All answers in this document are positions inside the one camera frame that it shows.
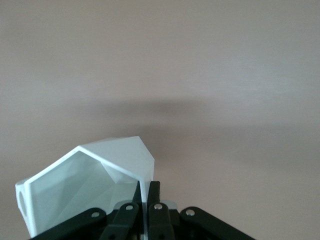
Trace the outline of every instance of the white plastic part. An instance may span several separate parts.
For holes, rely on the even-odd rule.
[[[132,199],[139,181],[146,220],[153,175],[154,158],[138,136],[109,138],[77,146],[16,183],[16,200],[33,238],[89,208],[109,214],[116,203]]]

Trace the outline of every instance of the circular hole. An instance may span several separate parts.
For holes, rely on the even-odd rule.
[[[19,201],[20,201],[20,205],[21,205],[21,208],[22,208],[23,215],[27,216],[27,209],[26,209],[25,199],[24,199],[24,196],[22,195],[21,192],[19,193]]]

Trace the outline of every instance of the white 3d printed object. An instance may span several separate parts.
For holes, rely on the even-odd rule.
[[[132,200],[138,181],[146,220],[154,162],[138,136],[77,146],[38,174],[16,183],[18,208],[30,236],[90,208],[109,214],[116,203]]]

